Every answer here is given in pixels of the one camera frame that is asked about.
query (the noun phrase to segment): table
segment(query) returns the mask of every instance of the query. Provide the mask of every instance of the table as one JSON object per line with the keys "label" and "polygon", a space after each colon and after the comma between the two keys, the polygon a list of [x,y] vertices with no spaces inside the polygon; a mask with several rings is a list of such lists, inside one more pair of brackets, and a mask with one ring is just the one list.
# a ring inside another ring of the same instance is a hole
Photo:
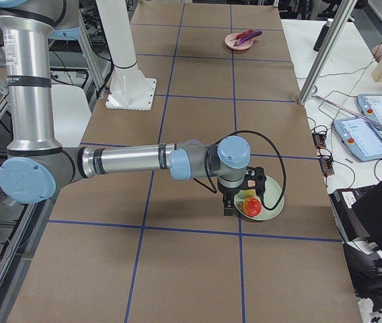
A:
{"label": "table", "polygon": [[[249,28],[265,36],[232,54],[225,35]],[[284,210],[264,223],[224,217],[219,194],[161,171],[74,183],[8,322],[360,322],[277,9],[140,2],[132,33],[140,69],[157,78],[152,110],[100,100],[82,145],[262,131],[284,156]],[[251,165],[281,182],[271,148],[246,139]]]}
{"label": "table", "polygon": [[[312,48],[323,25],[324,22],[282,21],[295,73],[298,77],[299,87],[304,84],[305,78],[317,56],[317,53],[313,51]],[[352,22],[348,22],[345,25],[328,62],[321,72],[321,75],[354,72],[358,69],[367,67],[372,60],[373,56],[367,48],[364,40],[361,38],[358,30]],[[382,83],[377,83],[371,76],[376,65],[376,63],[372,63],[368,69],[358,71],[354,74],[320,77],[316,84],[318,87],[318,94],[324,97],[333,90],[349,94],[350,90],[358,80],[360,81],[350,93],[351,96],[365,93],[382,93]],[[343,94],[333,93],[328,99],[335,103],[342,104],[351,111],[359,112],[355,98],[346,98]],[[307,115],[313,118],[317,124],[324,124],[330,128],[332,120],[317,109],[319,105],[320,102],[317,100],[309,100],[305,105]],[[321,109],[331,116],[335,116],[337,113],[337,109],[326,104],[324,104]],[[350,114],[341,111],[337,118],[348,118],[350,116]],[[309,124],[311,128],[313,128],[313,122],[309,121]],[[378,183],[378,179],[376,179],[373,173],[377,161],[363,163],[354,159],[343,147],[343,144],[337,135],[332,137],[331,133],[329,133],[327,142],[328,148],[333,152],[335,160],[347,164],[355,171],[356,178],[354,187]],[[352,184],[353,175],[348,168],[340,164],[335,164],[334,171],[335,175],[328,177],[329,193],[338,188],[349,187]],[[376,174],[379,179],[382,179],[382,161],[377,164]]]}

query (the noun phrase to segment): white table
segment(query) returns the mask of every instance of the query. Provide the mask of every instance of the white table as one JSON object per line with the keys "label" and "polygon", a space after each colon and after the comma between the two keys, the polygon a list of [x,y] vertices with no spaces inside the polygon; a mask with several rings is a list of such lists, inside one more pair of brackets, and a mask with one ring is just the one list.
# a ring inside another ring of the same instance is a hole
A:
{"label": "white table", "polygon": [[[286,41],[289,46],[292,61],[294,63],[295,73],[298,77],[299,87],[303,86],[305,80],[300,79],[306,77],[315,60],[317,53],[313,51],[313,45],[318,37],[319,31],[324,22],[315,21],[300,21],[300,20],[283,20],[282,25],[285,30]],[[321,75],[328,73],[345,73],[353,72],[357,69],[366,67],[372,61],[373,56],[367,48],[364,40],[361,38],[358,30],[353,23],[347,23],[340,35]],[[382,83],[377,83],[373,80],[371,73],[375,68],[376,63],[373,63],[366,69],[363,77],[357,83],[351,96],[365,93],[382,93]],[[352,75],[336,75],[320,77],[317,82],[318,94],[325,97],[331,91],[337,90],[345,94],[349,94],[354,84],[360,79],[363,71],[359,71]],[[333,93],[328,97],[329,100],[343,105],[345,108],[359,112],[355,98],[348,98],[339,94]],[[320,102],[310,99],[305,107],[307,115],[313,118],[317,124],[324,124],[328,128],[332,121],[321,113],[317,107]],[[338,109],[324,104],[321,109],[329,115],[335,117]],[[337,118],[348,118],[351,115],[341,111]],[[309,121],[309,126],[313,128],[313,122]],[[329,132],[327,139],[328,149],[333,153],[334,159],[350,166],[356,174],[354,187],[367,186],[378,183],[378,179],[373,174],[376,161],[359,162],[351,156],[344,148],[337,135]],[[335,175],[328,177],[328,192],[331,193],[338,188],[349,187],[352,183],[353,175],[347,167],[334,164]],[[376,173],[379,179],[382,179],[382,161],[377,165]]]}

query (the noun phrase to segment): tomato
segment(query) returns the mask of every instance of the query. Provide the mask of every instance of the tomato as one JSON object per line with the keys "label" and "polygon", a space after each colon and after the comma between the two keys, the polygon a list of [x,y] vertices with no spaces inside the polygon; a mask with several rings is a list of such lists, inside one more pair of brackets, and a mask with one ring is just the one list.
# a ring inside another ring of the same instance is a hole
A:
{"label": "tomato", "polygon": [[247,197],[243,201],[243,212],[246,215],[255,217],[260,214],[261,210],[262,206],[259,199],[256,199],[255,197]]}

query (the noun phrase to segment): black bottle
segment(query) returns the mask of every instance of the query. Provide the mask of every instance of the black bottle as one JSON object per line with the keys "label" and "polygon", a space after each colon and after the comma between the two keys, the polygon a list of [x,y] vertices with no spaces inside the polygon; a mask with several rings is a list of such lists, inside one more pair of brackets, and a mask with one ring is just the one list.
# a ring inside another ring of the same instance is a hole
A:
{"label": "black bottle", "polygon": [[321,45],[323,44],[324,38],[327,36],[328,30],[330,26],[332,25],[333,19],[328,18],[326,24],[321,29],[321,32],[319,33],[319,36],[317,38],[317,42],[313,46],[313,49],[315,52],[319,52]]}

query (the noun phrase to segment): pink plate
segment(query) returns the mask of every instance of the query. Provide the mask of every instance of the pink plate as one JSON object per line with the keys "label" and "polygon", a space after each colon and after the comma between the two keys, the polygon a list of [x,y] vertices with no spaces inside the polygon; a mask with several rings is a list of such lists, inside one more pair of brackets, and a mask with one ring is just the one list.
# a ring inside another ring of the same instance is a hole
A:
{"label": "pink plate", "polygon": [[244,42],[242,45],[240,46],[234,46],[234,44],[236,43],[236,40],[234,39],[238,34],[240,34],[239,32],[234,32],[230,35],[227,35],[227,37],[225,37],[224,41],[225,41],[225,44],[233,49],[233,50],[245,50],[245,49],[248,49],[249,47],[252,46],[252,44],[254,43],[254,39],[249,39],[247,40],[246,42]]}

